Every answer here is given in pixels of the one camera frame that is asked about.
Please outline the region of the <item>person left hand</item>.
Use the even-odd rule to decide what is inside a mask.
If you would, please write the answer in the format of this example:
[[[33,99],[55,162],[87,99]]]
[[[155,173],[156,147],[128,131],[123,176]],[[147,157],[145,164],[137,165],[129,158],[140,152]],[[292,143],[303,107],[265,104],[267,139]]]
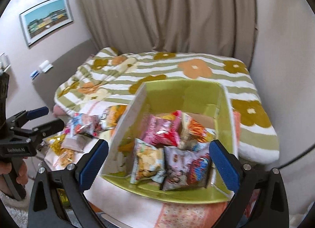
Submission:
[[[24,159],[1,157],[1,191],[6,194],[13,194],[14,190],[24,190],[27,183],[27,165]]]

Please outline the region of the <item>white fuzzy sleeve forearm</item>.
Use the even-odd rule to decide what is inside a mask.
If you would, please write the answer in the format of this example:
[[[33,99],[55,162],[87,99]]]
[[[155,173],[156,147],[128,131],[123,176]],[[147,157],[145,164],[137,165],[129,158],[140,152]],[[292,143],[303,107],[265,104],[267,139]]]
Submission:
[[[30,203],[30,196],[27,193],[26,197],[17,201],[16,199],[12,199],[3,192],[1,192],[1,200],[7,209],[10,216],[16,222],[19,227],[27,228],[28,225],[28,209]]]

